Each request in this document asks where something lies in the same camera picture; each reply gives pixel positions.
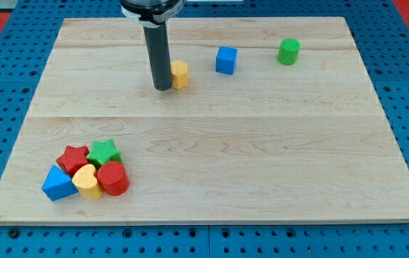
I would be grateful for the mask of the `black robot arm flange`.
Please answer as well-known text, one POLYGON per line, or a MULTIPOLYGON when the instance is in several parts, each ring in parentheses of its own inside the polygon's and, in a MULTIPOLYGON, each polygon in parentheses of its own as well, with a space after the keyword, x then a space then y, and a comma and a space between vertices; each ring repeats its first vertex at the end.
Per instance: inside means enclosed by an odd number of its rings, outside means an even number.
POLYGON ((178 14, 185 0, 120 0, 122 13, 144 26, 155 26, 178 14))

